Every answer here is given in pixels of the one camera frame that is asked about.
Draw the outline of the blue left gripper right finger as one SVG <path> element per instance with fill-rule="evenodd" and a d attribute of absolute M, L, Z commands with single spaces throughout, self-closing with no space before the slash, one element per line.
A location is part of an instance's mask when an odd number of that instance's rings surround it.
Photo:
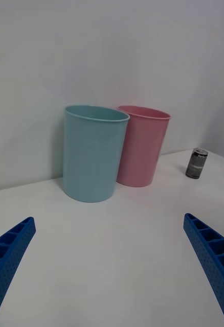
<path fill-rule="evenodd" d="M 224 237 L 190 213 L 183 228 L 224 314 Z"/>

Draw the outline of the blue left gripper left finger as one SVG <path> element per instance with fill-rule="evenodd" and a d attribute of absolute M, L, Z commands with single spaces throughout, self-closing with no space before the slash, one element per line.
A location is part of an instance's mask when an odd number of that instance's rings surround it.
<path fill-rule="evenodd" d="M 0 236 L 0 307 L 35 232 L 34 218 L 28 217 Z"/>

